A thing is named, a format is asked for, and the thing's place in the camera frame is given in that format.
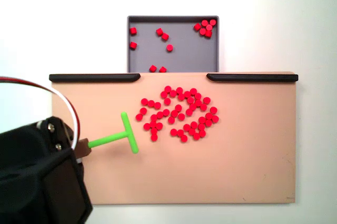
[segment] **cable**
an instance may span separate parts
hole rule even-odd
[[[34,87],[38,87],[38,88],[42,88],[44,90],[50,91],[53,94],[56,94],[58,97],[60,97],[64,103],[67,105],[72,118],[73,118],[73,124],[74,124],[74,139],[72,142],[72,149],[75,149],[77,141],[80,138],[80,120],[78,118],[77,112],[73,106],[73,104],[71,104],[71,102],[63,95],[61,94],[58,90],[52,88],[52,87],[46,87],[40,84],[36,84],[34,82],[30,82],[28,80],[24,80],[24,79],[19,79],[19,78],[12,78],[12,77],[3,77],[0,76],[0,83],[13,83],[13,84],[21,84],[21,85],[27,85],[27,86],[34,86]]]

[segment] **green t-shaped pusher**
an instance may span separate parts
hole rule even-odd
[[[97,146],[102,145],[102,144],[108,144],[109,142],[127,137],[128,141],[130,143],[132,152],[134,154],[138,153],[138,146],[137,146],[137,143],[136,143],[135,136],[133,135],[131,124],[130,124],[130,121],[128,119],[127,113],[122,112],[121,118],[122,118],[122,121],[123,121],[123,124],[124,124],[125,131],[117,133],[117,134],[113,134],[113,135],[110,135],[110,136],[107,136],[107,137],[103,137],[101,139],[90,141],[88,143],[89,148],[97,147]]]

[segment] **wooden board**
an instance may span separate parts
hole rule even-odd
[[[174,125],[162,119],[158,141],[150,141],[135,120],[141,99],[163,103],[166,85],[196,88],[218,108],[220,121],[206,137],[186,143],[170,136],[197,120],[201,111]],[[127,139],[93,148],[83,158],[85,184],[93,204],[287,203],[295,201],[296,86],[292,83],[214,82],[206,73],[150,73],[130,83],[53,83],[75,106],[81,138],[95,140],[124,131],[127,112],[139,147]],[[187,107],[186,101],[172,99]],[[72,125],[65,105],[53,97],[53,115]]]

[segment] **white wall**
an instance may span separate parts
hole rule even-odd
[[[296,203],[95,207],[88,223],[337,223],[337,0],[0,0],[0,75],[126,72],[127,15],[219,15],[220,70],[299,75]],[[1,85],[0,131],[51,115]]]

